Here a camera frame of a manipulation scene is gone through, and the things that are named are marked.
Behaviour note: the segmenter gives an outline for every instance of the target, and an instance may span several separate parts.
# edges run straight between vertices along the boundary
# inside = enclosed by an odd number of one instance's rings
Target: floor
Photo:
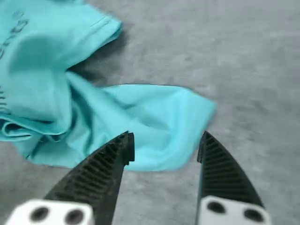
[[[120,18],[124,32],[73,70],[97,85],[181,85],[216,101],[208,130],[245,170],[274,224],[299,224],[300,1],[90,3]],[[0,169],[0,224],[68,172],[25,162],[9,143],[0,144]],[[198,179],[195,157],[175,172],[125,172],[113,224],[193,224]]]

